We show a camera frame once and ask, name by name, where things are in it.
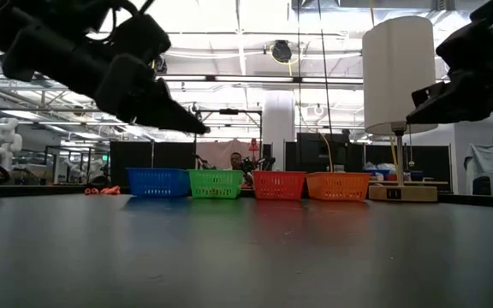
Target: white column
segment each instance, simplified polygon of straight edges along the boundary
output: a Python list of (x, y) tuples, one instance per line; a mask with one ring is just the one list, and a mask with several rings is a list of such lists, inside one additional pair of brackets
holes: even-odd
[(273, 145), (274, 170), (284, 170), (284, 142), (294, 141), (295, 100), (292, 91), (268, 91), (262, 114), (263, 143)]

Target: lamp shade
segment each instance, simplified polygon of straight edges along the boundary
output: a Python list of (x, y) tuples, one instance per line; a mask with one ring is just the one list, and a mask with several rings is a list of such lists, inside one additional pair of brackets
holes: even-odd
[[(433, 25), (408, 16), (382, 22), (363, 37), (365, 130), (394, 135), (406, 126), (415, 109), (412, 92), (435, 83)], [(436, 124), (412, 125), (405, 133), (420, 133)]]

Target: table surface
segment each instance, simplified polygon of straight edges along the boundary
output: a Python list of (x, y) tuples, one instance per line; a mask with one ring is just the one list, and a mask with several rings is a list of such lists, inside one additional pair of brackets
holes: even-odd
[(493, 208), (0, 198), (0, 307), (493, 307)]

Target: yellow cable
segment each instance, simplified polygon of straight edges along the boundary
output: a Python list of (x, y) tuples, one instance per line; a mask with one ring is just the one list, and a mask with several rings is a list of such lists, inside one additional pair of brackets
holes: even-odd
[(389, 137), (389, 141), (391, 141), (391, 155), (393, 155), (393, 164), (395, 165), (395, 172), (397, 172), (399, 170), (398, 168), (399, 164), (397, 163), (397, 156), (395, 154), (395, 138)]
[(323, 140), (324, 140), (324, 143), (326, 143), (326, 148), (327, 150), (329, 151), (329, 161), (330, 161), (330, 172), (334, 172), (334, 164), (332, 163), (332, 153), (330, 151), (330, 144), (329, 144), (329, 141), (326, 139), (326, 137), (324, 137), (324, 135), (318, 131), (318, 129), (310, 129), (308, 126), (307, 126), (307, 123), (306, 121), (304, 120), (304, 116), (301, 114), (300, 112), (300, 121), (302, 121), (304, 123), (304, 125), (306, 126), (307, 130), (308, 131), (312, 131), (312, 132), (315, 132), (315, 133), (318, 133), (321, 135), (321, 137), (323, 137)]

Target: plastic basket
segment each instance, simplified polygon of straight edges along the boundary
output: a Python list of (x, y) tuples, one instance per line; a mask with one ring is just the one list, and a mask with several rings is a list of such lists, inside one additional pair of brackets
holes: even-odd
[(257, 199), (300, 200), (305, 172), (254, 171), (254, 193)]
[(237, 198), (243, 172), (238, 170), (188, 170), (194, 198)]
[(130, 191), (139, 197), (181, 197), (189, 193), (189, 174), (181, 169), (127, 168)]
[(306, 178), (310, 198), (332, 201), (363, 201), (370, 183), (369, 173), (316, 172)]

